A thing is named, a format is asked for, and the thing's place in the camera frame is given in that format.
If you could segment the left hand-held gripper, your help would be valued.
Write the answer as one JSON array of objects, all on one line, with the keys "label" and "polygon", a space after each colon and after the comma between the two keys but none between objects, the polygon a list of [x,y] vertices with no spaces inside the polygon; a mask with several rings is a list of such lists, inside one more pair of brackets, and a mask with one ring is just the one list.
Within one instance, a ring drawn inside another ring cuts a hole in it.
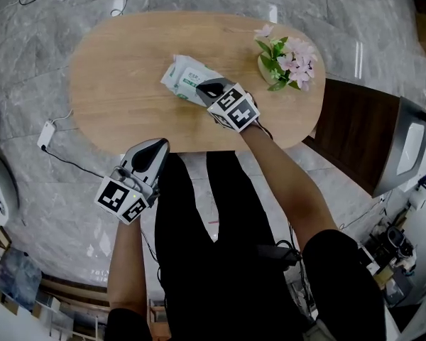
[{"label": "left hand-held gripper", "polygon": [[170,153],[167,139],[149,139],[130,148],[99,186],[94,203],[131,224],[152,208],[159,195],[158,177]]}]

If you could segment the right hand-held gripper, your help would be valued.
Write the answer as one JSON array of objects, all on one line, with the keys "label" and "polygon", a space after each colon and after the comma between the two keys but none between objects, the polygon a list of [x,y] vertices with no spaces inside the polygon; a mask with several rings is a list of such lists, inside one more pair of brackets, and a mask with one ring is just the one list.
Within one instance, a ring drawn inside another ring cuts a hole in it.
[{"label": "right hand-held gripper", "polygon": [[241,132],[261,114],[252,96],[226,78],[206,80],[197,86],[196,93],[209,114],[226,129]]}]

